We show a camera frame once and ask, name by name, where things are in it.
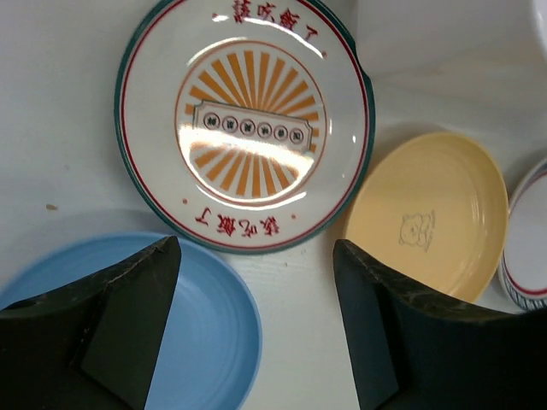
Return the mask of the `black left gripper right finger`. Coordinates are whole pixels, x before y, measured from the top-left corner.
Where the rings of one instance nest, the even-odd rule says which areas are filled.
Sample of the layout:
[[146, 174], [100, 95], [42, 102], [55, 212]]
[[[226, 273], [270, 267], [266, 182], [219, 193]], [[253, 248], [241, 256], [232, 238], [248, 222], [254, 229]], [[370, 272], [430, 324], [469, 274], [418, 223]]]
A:
[[545, 408], [544, 309], [458, 300], [345, 239], [332, 263], [361, 408]]

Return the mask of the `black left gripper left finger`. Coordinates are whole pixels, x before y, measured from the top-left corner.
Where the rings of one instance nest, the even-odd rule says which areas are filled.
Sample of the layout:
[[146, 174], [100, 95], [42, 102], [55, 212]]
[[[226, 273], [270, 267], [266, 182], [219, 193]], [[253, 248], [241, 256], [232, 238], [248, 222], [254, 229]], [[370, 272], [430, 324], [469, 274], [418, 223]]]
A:
[[176, 237], [1, 311], [3, 409], [142, 409], [179, 276]]

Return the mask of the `light blue plate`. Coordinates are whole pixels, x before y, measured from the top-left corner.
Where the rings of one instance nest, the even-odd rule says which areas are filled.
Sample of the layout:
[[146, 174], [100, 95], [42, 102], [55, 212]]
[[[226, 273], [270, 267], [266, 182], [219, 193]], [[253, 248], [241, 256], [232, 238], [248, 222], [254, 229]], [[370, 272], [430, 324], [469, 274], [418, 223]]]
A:
[[[111, 233], [61, 247], [1, 288], [1, 305], [41, 294], [114, 265], [161, 238]], [[262, 326], [256, 303], [221, 258], [186, 240], [148, 409], [239, 409], [260, 365]]]

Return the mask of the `white plate green red rim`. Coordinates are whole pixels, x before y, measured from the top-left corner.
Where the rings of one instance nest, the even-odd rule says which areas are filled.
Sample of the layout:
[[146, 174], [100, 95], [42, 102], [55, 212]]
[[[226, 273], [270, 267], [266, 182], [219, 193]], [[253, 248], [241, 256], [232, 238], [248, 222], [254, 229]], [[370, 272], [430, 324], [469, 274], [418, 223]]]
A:
[[498, 278], [520, 309], [546, 307], [546, 160], [526, 174], [511, 196]]

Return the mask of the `yellow bear plate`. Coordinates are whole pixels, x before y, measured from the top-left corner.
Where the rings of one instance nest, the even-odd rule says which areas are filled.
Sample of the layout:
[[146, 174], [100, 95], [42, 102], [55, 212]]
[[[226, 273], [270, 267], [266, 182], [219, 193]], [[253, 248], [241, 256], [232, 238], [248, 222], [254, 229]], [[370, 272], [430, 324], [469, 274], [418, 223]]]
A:
[[433, 132], [394, 149], [367, 176], [344, 238], [441, 293], [477, 301], [497, 270], [509, 200], [501, 171], [471, 138]]

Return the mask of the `white plate orange sunburst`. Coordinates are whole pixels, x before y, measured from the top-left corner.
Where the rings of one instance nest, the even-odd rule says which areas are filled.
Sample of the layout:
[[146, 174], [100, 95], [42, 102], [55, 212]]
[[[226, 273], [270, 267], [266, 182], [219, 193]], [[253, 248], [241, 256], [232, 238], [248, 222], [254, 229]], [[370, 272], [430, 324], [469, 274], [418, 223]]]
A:
[[332, 223], [373, 150], [373, 87], [321, 1], [160, 1], [131, 36], [114, 118], [139, 194], [170, 227], [238, 254]]

